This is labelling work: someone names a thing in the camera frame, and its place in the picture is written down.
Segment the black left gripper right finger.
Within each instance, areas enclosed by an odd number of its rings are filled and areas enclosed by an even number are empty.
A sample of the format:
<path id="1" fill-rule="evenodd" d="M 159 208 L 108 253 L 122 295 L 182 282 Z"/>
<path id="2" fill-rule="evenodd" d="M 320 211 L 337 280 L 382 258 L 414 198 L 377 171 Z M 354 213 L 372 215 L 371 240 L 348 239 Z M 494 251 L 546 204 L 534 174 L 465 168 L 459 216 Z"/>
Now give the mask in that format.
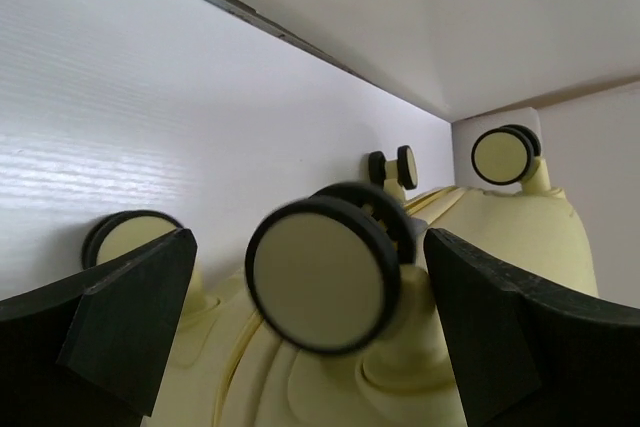
<path id="1" fill-rule="evenodd" d="M 501 261 L 444 229 L 423 242 L 470 426 L 636 426 L 639 311 Z"/>

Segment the yellow suitcase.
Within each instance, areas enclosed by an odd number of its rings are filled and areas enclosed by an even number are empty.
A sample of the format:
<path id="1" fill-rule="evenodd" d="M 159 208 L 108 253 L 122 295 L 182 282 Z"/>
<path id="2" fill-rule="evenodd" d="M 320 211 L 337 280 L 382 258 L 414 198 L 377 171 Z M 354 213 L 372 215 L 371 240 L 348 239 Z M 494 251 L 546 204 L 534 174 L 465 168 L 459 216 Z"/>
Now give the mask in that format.
<path id="1" fill-rule="evenodd" d="M 368 157 L 271 213 L 246 265 L 207 289 L 194 273 L 146 426 L 463 426 L 424 253 L 429 228 L 588 295 L 583 223 L 549 179 L 541 142 L 506 124 L 471 150 L 486 189 L 406 199 L 412 150 Z"/>

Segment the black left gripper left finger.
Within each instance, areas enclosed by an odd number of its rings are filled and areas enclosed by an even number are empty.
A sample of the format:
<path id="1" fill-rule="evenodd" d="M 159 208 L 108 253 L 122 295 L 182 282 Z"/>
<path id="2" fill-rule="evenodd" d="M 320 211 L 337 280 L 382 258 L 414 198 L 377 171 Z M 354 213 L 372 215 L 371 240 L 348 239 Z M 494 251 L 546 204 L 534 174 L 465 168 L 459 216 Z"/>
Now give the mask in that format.
<path id="1" fill-rule="evenodd" d="M 176 229 L 1 303 L 4 426 L 138 426 L 153 412 L 197 243 Z"/>

